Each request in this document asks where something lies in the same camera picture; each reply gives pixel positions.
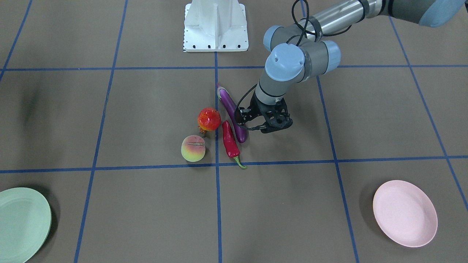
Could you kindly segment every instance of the blue joint cap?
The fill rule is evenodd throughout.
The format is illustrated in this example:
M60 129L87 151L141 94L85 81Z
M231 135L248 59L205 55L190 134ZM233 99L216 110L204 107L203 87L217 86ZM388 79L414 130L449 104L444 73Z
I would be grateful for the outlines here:
M266 59L265 71L273 80L292 80L302 71L304 61L304 53L298 46L282 43Z
M282 28L282 26L272 26L270 27L263 36L263 45L265 46L266 50L271 52L271 39L273 38L273 34L278 28Z
M465 0L436 0L419 20L420 26L439 27L452 19Z
M327 46L328 67L324 74L336 69L341 62L341 50L337 43L331 40L322 41Z

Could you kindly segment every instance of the black cable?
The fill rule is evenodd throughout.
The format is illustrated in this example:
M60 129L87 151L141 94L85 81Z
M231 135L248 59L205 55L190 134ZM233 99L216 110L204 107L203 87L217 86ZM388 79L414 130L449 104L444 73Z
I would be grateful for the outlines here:
M335 33L335 34L331 34L331 35L323 35L323 36L324 36L324 37L338 36L338 35L340 35L340 34L346 32L346 31L348 31L348 30L351 28L351 26L349 26L347 29L345 29L345 30L343 30L343 31L341 31L341 32L339 32L339 33Z
M292 5L292 13L294 14L294 7L296 6L296 4L299 2L300 0L296 0L294 2L294 4ZM306 35L306 31L307 31L307 23L309 22L309 3L307 3L307 0L303 0L304 3L306 4L306 22L304 23L304 26L302 27L302 33L299 37L299 40L297 41L297 44L296 46L299 46L300 42L302 41L302 38L305 36L307 38L307 35Z
M299 38L299 41L298 41L298 43L296 44L296 46L298 46L298 45L300 44L300 42L301 42L303 36L306 36L306 38L307 38L307 35L306 35L306 34L313 35L313 36L315 36L315 38L317 38L317 33L315 33L315 32L314 32L314 33L313 33L313 32L310 32L309 30L306 29L306 28L307 28L307 22L308 22L309 19L310 19L310 16L309 16L309 3L307 3L307 0L303 0L304 3L306 4L306 13L307 13L306 18L305 18L305 19L306 19L306 23L304 24L304 26L301 26L301 25L298 23L297 19L296 19L296 16L295 16L295 14L294 14L294 8L295 8L296 4L297 4L299 1L300 1L300 0L296 0L296 1L292 4L292 9L291 9L291 15L292 15L292 19L294 20L294 24L295 24L300 30L302 30L301 37ZM347 32L347 31L351 28L351 26L349 26L347 29L345 29L345 30L343 30L343 31L341 31L341 32L339 32L339 33L330 34L330 35L325 35L325 34L324 34L323 36L324 36L324 37L334 37L334 36L338 36L338 35L340 35L340 34L342 34L342 33L344 33L344 32Z
M239 105L241 104L242 100L253 90L257 87L257 84L255 84L252 88L249 89L249 91L244 94L244 96L242 96L241 100L237 103L236 107L235 107L235 111L234 111L234 114L239 111L239 113L241 112L241 110L239 109ZM260 126L255 126L254 128L248 128L240 123L237 122L237 120L234 118L235 120L235 123L237 124L237 126L245 129L245 130L248 130L248 131L255 131L255 130L260 130Z
M289 44L289 41L291 41L293 38L295 37L300 37L299 35L294 35L292 37L290 37L287 41L286 41L286 44Z

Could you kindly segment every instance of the peach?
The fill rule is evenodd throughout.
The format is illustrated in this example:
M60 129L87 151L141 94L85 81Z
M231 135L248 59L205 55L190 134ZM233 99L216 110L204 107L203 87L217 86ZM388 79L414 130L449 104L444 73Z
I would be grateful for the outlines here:
M182 142L182 157L190 162L196 162L205 156L205 140L198 135L187 136Z

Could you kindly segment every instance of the red chili pepper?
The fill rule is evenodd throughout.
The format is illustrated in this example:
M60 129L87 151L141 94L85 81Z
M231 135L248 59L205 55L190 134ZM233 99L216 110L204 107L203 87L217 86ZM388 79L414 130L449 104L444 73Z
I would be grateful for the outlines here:
M222 126L223 126L223 143L224 143L224 147L226 148L227 155L231 158L234 158L234 160L242 169L247 168L247 166L243 166L239 162L239 154L241 154L241 152L239 151L239 148L237 147L237 144L235 142L231 125L229 124L228 121L224 121Z

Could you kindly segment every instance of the purple eggplant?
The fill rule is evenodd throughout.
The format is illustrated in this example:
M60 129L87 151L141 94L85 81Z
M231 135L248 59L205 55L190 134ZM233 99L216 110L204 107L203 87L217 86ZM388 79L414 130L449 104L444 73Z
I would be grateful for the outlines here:
M236 104L234 103L234 101L232 100L231 96L225 88L221 87L218 83L216 83L216 85L218 86L218 98L221 101L221 103L223 103L224 108L226 108L227 113L231 117L237 141L239 143L243 143L247 140L247 135L249 134L249 132L246 129L239 127L234 119Z

